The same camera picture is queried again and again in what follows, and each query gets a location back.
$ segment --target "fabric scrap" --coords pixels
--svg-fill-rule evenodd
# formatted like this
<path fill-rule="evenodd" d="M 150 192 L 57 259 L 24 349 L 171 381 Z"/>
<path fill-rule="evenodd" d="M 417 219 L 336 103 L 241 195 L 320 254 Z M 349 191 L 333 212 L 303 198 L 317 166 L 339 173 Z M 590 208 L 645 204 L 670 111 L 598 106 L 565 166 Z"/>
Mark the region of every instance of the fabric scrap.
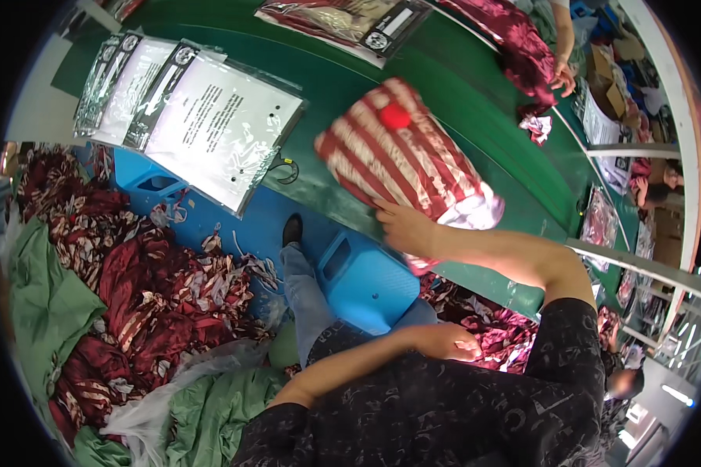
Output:
<path fill-rule="evenodd" d="M 548 135 L 553 126 L 553 117 L 535 117 L 528 114 L 520 122 L 519 127 L 530 131 L 530 139 L 538 146 L 548 141 Z"/>

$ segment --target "striped fabric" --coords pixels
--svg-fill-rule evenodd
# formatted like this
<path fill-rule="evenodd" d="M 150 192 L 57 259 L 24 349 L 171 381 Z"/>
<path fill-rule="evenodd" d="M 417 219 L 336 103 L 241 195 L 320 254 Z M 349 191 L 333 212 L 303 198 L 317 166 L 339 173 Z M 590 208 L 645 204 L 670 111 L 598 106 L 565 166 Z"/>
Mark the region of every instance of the striped fabric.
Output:
<path fill-rule="evenodd" d="M 407 127 L 392 130 L 380 121 L 379 110 L 390 103 L 410 114 Z M 493 228 L 503 215 L 503 200 L 402 79 L 387 79 L 366 93 L 317 136 L 314 147 L 340 185 L 371 207 L 373 197 L 383 198 L 464 229 Z M 437 263 L 408 260 L 418 275 Z"/>

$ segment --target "worker's hand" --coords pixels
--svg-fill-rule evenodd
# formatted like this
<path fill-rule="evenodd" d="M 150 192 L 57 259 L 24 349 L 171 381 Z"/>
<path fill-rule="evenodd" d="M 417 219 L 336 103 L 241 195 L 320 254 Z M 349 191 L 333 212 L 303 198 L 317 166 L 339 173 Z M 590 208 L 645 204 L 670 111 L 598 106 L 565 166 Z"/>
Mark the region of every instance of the worker's hand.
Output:
<path fill-rule="evenodd" d="M 383 223 L 384 241 L 403 253 L 437 258 L 437 242 L 442 226 L 409 206 L 374 200 L 380 207 L 377 219 Z"/>
<path fill-rule="evenodd" d="M 649 180 L 643 177 L 636 179 L 636 187 L 638 188 L 640 193 L 646 195 L 646 192 L 649 191 Z"/>
<path fill-rule="evenodd" d="M 410 326 L 398 332 L 410 348 L 432 359 L 472 362 L 482 354 L 476 337 L 459 324 Z"/>
<path fill-rule="evenodd" d="M 550 88 L 559 89 L 561 86 L 566 86 L 566 89 L 561 93 L 561 97 L 569 97 L 576 87 L 576 82 L 568 63 L 556 59 Z"/>

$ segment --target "cardboard box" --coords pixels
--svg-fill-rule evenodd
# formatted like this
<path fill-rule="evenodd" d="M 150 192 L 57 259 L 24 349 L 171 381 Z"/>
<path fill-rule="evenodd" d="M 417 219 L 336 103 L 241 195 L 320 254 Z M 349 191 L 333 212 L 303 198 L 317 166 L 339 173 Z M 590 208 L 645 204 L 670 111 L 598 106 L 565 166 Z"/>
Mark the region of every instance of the cardboard box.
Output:
<path fill-rule="evenodd" d="M 626 102 L 617 84 L 613 81 L 610 62 L 596 45 L 591 46 L 587 57 L 587 82 L 592 97 L 602 112 L 613 120 L 620 120 L 626 113 Z"/>

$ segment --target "clear plastic packaging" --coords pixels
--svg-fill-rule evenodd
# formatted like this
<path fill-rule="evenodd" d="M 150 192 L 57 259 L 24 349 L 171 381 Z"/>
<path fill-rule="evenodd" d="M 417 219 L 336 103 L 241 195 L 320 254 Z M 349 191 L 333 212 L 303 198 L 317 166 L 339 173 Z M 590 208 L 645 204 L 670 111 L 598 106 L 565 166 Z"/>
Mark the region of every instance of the clear plastic packaging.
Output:
<path fill-rule="evenodd" d="M 268 354 L 266 344 L 249 339 L 231 341 L 193 357 L 177 369 L 168 384 L 159 386 L 142 400 L 115 406 L 102 435 L 123 435 L 130 448 L 133 467 L 164 467 L 164 425 L 169 416 L 169 401 L 181 389 L 209 374 L 249 369 L 260 365 Z"/>
<path fill-rule="evenodd" d="M 402 79 L 366 93 L 317 136 L 314 148 L 340 185 L 372 208 L 372 198 L 384 198 L 470 230 L 492 229 L 504 214 L 504 200 Z M 418 276 L 438 264 L 405 258 Z"/>
<path fill-rule="evenodd" d="M 123 145 L 240 218 L 305 102 L 299 89 L 177 44 L 133 116 Z"/>
<path fill-rule="evenodd" d="M 103 100 L 104 80 L 109 74 L 116 51 L 122 43 L 122 37 L 123 34 L 120 33 L 112 34 L 102 42 L 102 46 L 96 53 L 93 66 L 83 87 L 83 93 L 78 99 L 77 107 L 75 107 L 75 126 L 73 128 L 75 137 L 86 137 L 93 134 L 96 115 L 100 112 L 99 108 L 103 109 L 101 101 Z"/>
<path fill-rule="evenodd" d="M 613 248 L 617 231 L 618 217 L 613 205 L 607 201 L 602 190 L 593 185 L 579 239 L 600 247 Z M 608 272 L 607 262 L 591 257 L 586 259 L 603 273 Z"/>
<path fill-rule="evenodd" d="M 430 11 L 422 0 L 267 0 L 255 16 L 318 37 L 382 67 Z"/>
<path fill-rule="evenodd" d="M 602 178 L 616 193 L 623 196 L 629 189 L 631 180 L 631 158 L 601 157 L 595 158 Z"/>
<path fill-rule="evenodd" d="M 96 116 L 99 125 L 86 130 L 94 140 L 115 146 L 122 144 L 140 101 L 177 46 L 177 42 L 135 33 L 127 34 L 122 43 L 126 40 L 131 49 L 118 53 L 127 53 L 129 57 L 116 77 L 106 107 L 100 112 L 101 118 Z"/>

